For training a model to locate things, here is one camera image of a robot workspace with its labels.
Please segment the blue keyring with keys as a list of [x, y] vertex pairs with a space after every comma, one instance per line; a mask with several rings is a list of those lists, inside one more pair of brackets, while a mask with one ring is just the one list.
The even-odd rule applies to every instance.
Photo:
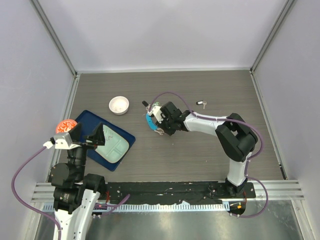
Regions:
[[[150, 104], [148, 104], [146, 101], [142, 101], [142, 104], [145, 106], [146, 108], [146, 111], [148, 112], [149, 111], [149, 108], [150, 108]], [[151, 130], [153, 130], [154, 132], [158, 133], [159, 135], [163, 136], [164, 135], [164, 131], [161, 129], [161, 128], [158, 128], [153, 120], [152, 120], [152, 117], [148, 115], [148, 113], [145, 115], [145, 118], [146, 118], [146, 122], [148, 124], [148, 126], [150, 127]]]

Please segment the black tagged key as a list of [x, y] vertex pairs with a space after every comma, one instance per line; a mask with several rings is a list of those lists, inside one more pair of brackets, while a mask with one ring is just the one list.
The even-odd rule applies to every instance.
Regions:
[[200, 100], [200, 101], [197, 101], [197, 102], [196, 102], [196, 105], [202, 106], [202, 108], [205, 109], [205, 108], [206, 108], [206, 105], [207, 105], [207, 102], [204, 101], [204, 100]]

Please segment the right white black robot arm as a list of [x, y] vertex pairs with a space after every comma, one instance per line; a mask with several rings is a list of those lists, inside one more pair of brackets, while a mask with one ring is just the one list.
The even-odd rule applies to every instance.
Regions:
[[176, 131], [200, 132], [218, 138], [229, 158], [229, 170], [225, 179], [226, 193], [233, 198], [245, 190], [248, 181], [248, 160], [258, 142], [257, 135], [245, 125], [240, 115], [214, 117], [191, 110], [182, 112], [171, 101], [155, 105], [148, 110], [155, 125], [171, 136]]

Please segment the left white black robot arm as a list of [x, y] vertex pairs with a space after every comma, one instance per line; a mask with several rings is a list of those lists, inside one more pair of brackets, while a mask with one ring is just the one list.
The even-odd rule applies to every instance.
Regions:
[[68, 159], [54, 165], [49, 174], [54, 187], [55, 240], [84, 240], [95, 203], [107, 192], [103, 176], [85, 174], [87, 152], [105, 144], [103, 124], [98, 124], [90, 135], [81, 134], [82, 124], [78, 123], [45, 144], [47, 148], [66, 150]]

